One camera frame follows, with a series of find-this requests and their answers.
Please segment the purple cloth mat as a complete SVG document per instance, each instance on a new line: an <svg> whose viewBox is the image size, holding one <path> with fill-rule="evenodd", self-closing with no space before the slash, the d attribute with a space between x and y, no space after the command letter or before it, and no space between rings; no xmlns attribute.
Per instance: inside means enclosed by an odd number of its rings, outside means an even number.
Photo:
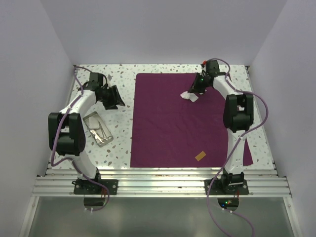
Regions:
<svg viewBox="0 0 316 237"><path fill-rule="evenodd" d="M181 98L195 74L136 76L131 167L220 167L227 157L225 99L209 88L194 103ZM197 161L195 156L206 156Z"/></svg>

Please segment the white gauze pad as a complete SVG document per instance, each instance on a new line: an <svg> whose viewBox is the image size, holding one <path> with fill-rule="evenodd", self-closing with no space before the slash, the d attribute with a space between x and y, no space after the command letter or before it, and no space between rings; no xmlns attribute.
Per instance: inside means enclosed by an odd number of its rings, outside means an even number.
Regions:
<svg viewBox="0 0 316 237"><path fill-rule="evenodd" d="M198 99L198 96L196 96L194 93L190 93L189 100L191 102L194 103L197 99Z"/></svg>
<svg viewBox="0 0 316 237"><path fill-rule="evenodd" d="M185 92L181 93L180 96L181 96L181 98L183 98L183 99L189 100L191 94L190 94L189 92L185 91Z"/></svg>

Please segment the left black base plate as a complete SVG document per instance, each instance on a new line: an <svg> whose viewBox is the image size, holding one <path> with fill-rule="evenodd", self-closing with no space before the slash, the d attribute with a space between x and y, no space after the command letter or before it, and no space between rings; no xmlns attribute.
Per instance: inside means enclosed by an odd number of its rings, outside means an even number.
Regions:
<svg viewBox="0 0 316 237"><path fill-rule="evenodd" d="M107 180L100 180L100 184L108 188L106 191L107 194L116 195L117 189L119 186L119 181L116 179L107 179ZM100 195L101 189L99 185L93 184L87 180L77 179L72 181L74 185L74 194L75 195Z"/></svg>

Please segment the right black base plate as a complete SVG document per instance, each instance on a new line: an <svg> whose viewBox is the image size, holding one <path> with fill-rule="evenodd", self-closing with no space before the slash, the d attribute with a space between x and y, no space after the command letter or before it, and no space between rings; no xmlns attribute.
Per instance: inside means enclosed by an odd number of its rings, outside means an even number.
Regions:
<svg viewBox="0 0 316 237"><path fill-rule="evenodd" d="M213 196L223 195L248 195L249 189L247 181L242 184L233 184L224 186L219 179L215 179L212 186L210 185L213 179L204 180L205 193Z"/></svg>

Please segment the steel hemostat clamp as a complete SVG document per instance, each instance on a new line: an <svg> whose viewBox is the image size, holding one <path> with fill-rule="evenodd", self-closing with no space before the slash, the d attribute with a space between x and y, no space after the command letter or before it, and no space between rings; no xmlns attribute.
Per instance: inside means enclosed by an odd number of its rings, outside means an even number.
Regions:
<svg viewBox="0 0 316 237"><path fill-rule="evenodd" d="M102 124L102 123L100 123L99 122L99 124L98 124L98 129L97 129L97 131L98 131L98 134L100 135L100 136L102 136L102 137L107 137L107 139L109 140L111 137L112 137L112 134L111 134L111 132L108 130L108 128L104 125L104 124Z"/></svg>

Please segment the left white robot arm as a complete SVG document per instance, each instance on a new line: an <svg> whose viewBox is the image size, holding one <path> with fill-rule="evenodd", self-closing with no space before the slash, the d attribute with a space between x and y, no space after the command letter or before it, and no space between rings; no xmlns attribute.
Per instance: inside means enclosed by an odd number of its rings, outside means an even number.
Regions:
<svg viewBox="0 0 316 237"><path fill-rule="evenodd" d="M96 103L101 102L105 110L116 110L124 106L118 88L109 85L104 74L90 72L89 80L79 84L76 97L61 111L48 116L48 140L51 149L52 167L68 160L77 171L79 179L86 180L85 188L92 194L102 190L103 182L96 178L98 169L86 151L83 116Z"/></svg>

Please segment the tan adhesive bandage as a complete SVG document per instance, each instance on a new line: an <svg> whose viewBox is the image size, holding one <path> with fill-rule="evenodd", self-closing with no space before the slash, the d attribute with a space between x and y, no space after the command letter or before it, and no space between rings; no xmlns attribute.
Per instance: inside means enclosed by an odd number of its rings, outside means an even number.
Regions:
<svg viewBox="0 0 316 237"><path fill-rule="evenodd" d="M203 159L206 156L206 153L204 151L200 152L197 156L195 156L195 159L197 161L200 161L201 159Z"/></svg>

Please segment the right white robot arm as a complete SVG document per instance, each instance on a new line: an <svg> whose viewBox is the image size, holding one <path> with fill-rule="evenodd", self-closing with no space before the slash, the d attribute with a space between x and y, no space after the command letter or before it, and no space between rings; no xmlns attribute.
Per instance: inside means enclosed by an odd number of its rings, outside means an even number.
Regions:
<svg viewBox="0 0 316 237"><path fill-rule="evenodd" d="M228 133L228 151L220 188L231 194L244 178L245 134L254 123L253 95L237 89L230 80L230 66L226 72L221 71L217 59L204 61L201 68L188 92L204 94L211 87L225 99L223 124Z"/></svg>

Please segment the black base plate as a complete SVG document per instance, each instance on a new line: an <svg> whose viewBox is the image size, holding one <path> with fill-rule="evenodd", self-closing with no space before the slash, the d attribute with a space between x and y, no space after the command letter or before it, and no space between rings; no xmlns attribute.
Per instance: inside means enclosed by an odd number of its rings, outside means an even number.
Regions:
<svg viewBox="0 0 316 237"><path fill-rule="evenodd" d="M212 186L210 185L213 179L204 180L205 193L213 196L223 195L248 195L249 189L247 181L242 184L233 184L224 186L219 179L215 179Z"/></svg>
<svg viewBox="0 0 316 237"><path fill-rule="evenodd" d="M116 179L107 179L107 180L100 180L100 184L108 188L106 191L107 194L116 195L117 189L119 186L119 181ZM100 195L101 189L99 185L93 184L87 180L77 179L72 181L74 185L74 194L75 195Z"/></svg>

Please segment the steel surgical scissors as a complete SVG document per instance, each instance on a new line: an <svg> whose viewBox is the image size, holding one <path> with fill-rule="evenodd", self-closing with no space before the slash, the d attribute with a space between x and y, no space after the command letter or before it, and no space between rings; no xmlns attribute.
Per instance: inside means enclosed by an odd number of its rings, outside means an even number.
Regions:
<svg viewBox="0 0 316 237"><path fill-rule="evenodd" d="M90 130L90 133L93 135L96 142L105 143L108 140L107 137L104 138L100 136L94 129Z"/></svg>

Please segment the metal instrument tray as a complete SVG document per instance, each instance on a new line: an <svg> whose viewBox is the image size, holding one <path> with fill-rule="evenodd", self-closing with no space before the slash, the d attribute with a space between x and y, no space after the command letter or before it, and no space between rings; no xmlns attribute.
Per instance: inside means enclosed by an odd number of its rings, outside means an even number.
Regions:
<svg viewBox="0 0 316 237"><path fill-rule="evenodd" d="M85 116L83 122L99 147L103 147L113 141L112 133L97 112L92 112Z"/></svg>

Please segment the aluminium rail frame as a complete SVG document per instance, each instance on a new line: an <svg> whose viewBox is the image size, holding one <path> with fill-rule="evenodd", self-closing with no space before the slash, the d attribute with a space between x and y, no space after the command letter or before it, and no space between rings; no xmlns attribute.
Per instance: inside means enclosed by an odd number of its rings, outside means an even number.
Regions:
<svg viewBox="0 0 316 237"><path fill-rule="evenodd" d="M216 223L229 218L228 231L236 237L300 237L302 231L294 210L286 177L281 177L272 157L262 115L255 110L255 130L247 136L253 164L246 167L249 195L240 196L237 212L248 219L227 213L215 206L215 197L207 197L205 179L218 168L132 168L130 166L132 114L135 79L138 73L193 73L194 64L90 64L86 67L105 73L123 90L127 107L118 121L108 121L116 133L114 143L98 148L88 140L90 157L104 179L118 180L118 194L111 196L102 210L89 213L83 196L75 195L72 181L75 170L68 164L49 166L36 179L24 218L22 237L117 236L120 231L135 230L137 236L171 234L206 237L222 232Z"/></svg>

